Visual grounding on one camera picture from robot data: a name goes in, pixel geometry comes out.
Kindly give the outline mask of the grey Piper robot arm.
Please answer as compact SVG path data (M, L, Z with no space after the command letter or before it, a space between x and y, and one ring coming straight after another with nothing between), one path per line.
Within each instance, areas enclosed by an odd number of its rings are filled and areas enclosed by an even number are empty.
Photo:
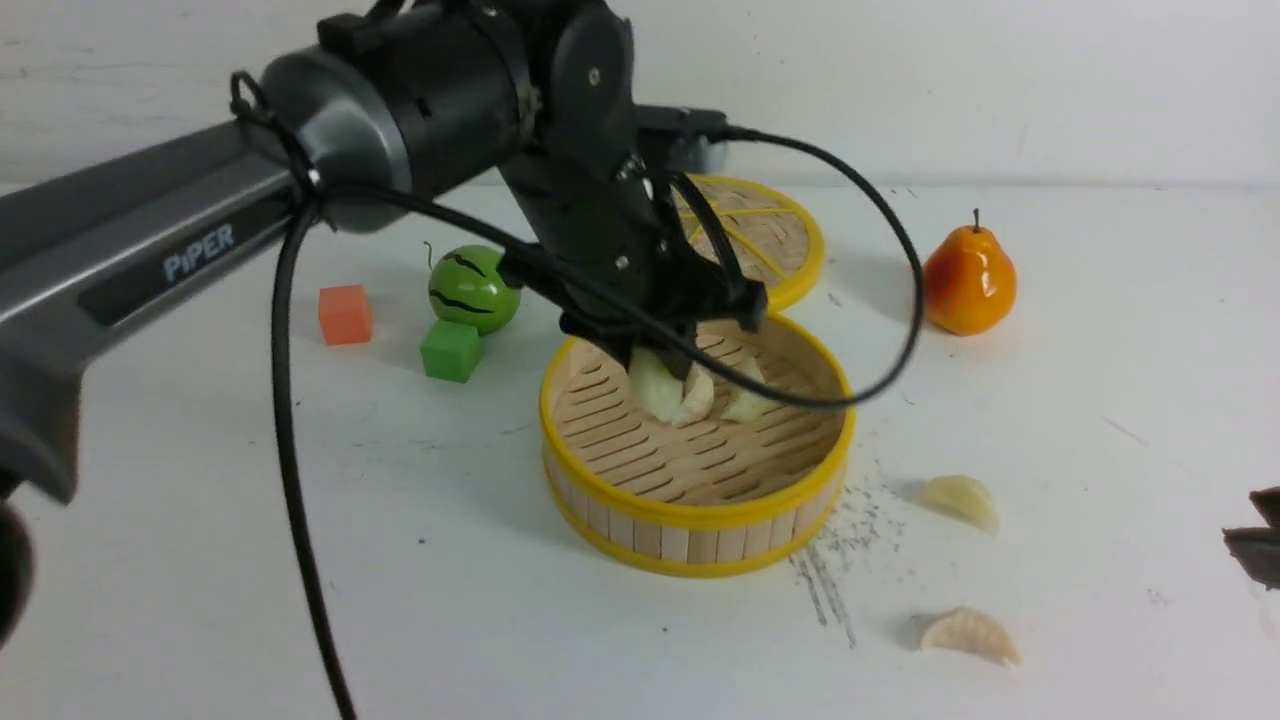
M721 111L634 101L634 32L604 1L378 1L232 79L232 118L3 199L3 496L77 492L87 366L292 229L381 231L498 169L532 227L497 270L628 363L760 327L764 286L685 238L671 190Z

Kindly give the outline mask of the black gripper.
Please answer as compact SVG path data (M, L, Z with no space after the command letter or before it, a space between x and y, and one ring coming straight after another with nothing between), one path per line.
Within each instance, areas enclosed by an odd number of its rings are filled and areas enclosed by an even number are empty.
M634 102L634 32L603 1L500 1L524 36L541 101L529 147L500 165L500 176L541 251L614 291L675 331L694 322L732 320L758 332L769 297L745 275L739 258L696 255L690 302L678 299L687 270L664 222L630 161L639 158ZM559 329L589 342L623 370L637 354L686 380L694 360L636 325L613 329L563 310Z

